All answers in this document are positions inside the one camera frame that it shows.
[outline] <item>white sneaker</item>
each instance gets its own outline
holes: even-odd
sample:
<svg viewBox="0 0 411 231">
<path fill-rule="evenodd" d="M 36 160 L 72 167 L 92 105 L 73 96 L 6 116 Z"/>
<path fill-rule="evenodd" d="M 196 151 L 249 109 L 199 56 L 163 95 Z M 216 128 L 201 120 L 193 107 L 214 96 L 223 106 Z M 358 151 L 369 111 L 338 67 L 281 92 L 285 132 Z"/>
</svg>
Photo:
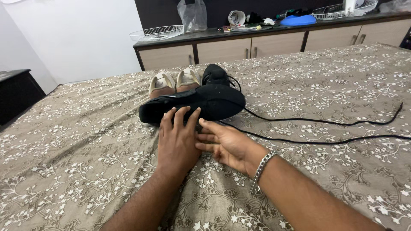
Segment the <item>white sneaker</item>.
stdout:
<svg viewBox="0 0 411 231">
<path fill-rule="evenodd" d="M 175 82 L 170 74 L 166 72 L 157 73 L 150 82 L 150 99 L 175 93 L 174 86 Z"/>
<path fill-rule="evenodd" d="M 177 92 L 187 91 L 202 85 L 200 75 L 191 68 L 186 68 L 178 74 Z"/>
</svg>

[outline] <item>white wall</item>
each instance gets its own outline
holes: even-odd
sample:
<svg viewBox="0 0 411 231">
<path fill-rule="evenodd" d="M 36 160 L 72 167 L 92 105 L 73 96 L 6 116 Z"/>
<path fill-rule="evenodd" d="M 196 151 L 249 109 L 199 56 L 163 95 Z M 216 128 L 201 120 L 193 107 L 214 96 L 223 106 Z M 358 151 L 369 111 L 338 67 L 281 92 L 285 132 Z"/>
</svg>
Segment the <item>white wall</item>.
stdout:
<svg viewBox="0 0 411 231">
<path fill-rule="evenodd" d="M 58 84 L 141 71 L 129 33 L 134 0 L 25 0 L 4 5 Z"/>
<path fill-rule="evenodd" d="M 0 71 L 31 69 L 31 75 L 46 94 L 57 87 L 50 72 L 1 3 L 0 34 Z"/>
</svg>

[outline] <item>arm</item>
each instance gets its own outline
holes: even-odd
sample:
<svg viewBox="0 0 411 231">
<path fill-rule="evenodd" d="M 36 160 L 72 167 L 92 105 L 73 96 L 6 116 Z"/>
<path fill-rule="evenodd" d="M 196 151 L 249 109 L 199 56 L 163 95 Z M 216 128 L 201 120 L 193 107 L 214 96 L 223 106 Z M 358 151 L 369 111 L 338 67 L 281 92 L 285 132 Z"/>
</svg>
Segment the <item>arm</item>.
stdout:
<svg viewBox="0 0 411 231">
<path fill-rule="evenodd" d="M 198 108 L 186 126 L 183 117 L 190 110 L 171 109 L 160 124 L 158 164 L 153 175 L 131 199 L 103 226 L 102 231 L 156 230 L 186 173 L 195 165 L 201 151 L 194 146 Z"/>
<path fill-rule="evenodd" d="M 216 161 L 250 177 L 255 175 L 268 151 L 231 127 L 200 119 L 205 134 L 197 135 L 201 150 L 213 152 Z M 384 228 L 331 196 L 314 181 L 279 156 L 270 159 L 259 185 L 296 230 L 383 231 Z"/>
</svg>

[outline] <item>dark wall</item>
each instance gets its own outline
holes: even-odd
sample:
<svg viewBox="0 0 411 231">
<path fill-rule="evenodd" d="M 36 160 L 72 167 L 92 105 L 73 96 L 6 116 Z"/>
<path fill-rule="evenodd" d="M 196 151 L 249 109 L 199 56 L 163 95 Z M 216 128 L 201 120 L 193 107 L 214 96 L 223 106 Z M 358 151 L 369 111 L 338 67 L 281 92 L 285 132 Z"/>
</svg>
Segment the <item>dark wall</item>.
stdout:
<svg viewBox="0 0 411 231">
<path fill-rule="evenodd" d="M 167 25 L 181 25 L 177 13 L 180 0 L 135 0 L 143 29 Z M 227 16 L 232 10 L 256 12 L 262 17 L 274 18 L 283 10 L 316 9 L 342 3 L 342 0 L 203 0 L 207 8 L 209 28 L 228 25 Z"/>
</svg>

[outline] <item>chain bracelet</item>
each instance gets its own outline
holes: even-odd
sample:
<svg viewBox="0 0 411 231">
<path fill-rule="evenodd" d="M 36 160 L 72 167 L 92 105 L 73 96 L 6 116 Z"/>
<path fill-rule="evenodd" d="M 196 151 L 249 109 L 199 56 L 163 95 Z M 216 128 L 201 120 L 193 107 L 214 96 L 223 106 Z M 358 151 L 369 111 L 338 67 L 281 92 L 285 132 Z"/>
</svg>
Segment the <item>chain bracelet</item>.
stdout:
<svg viewBox="0 0 411 231">
<path fill-rule="evenodd" d="M 260 186 L 258 186 L 258 180 L 260 179 L 261 173 L 263 173 L 264 167 L 266 166 L 269 159 L 271 159 L 273 156 L 277 154 L 278 154 L 277 152 L 271 151 L 266 156 L 264 156 L 264 158 L 261 160 L 260 165 L 257 168 L 256 175 L 251 180 L 251 189 L 250 189 L 251 195 L 255 195 L 258 191 L 260 191 Z"/>
</svg>

